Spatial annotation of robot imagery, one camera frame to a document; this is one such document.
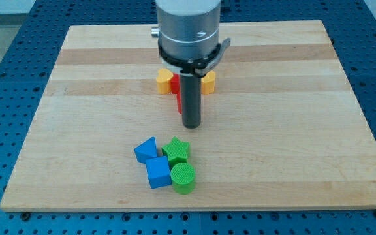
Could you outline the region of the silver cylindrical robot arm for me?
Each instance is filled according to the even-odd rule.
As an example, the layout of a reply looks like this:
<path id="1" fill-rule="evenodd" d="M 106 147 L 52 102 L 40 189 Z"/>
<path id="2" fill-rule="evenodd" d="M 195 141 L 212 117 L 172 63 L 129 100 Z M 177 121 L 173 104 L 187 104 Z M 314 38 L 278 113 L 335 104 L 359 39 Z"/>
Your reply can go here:
<path id="1" fill-rule="evenodd" d="M 218 53 L 220 0 L 156 0 L 161 59 L 204 68 Z"/>

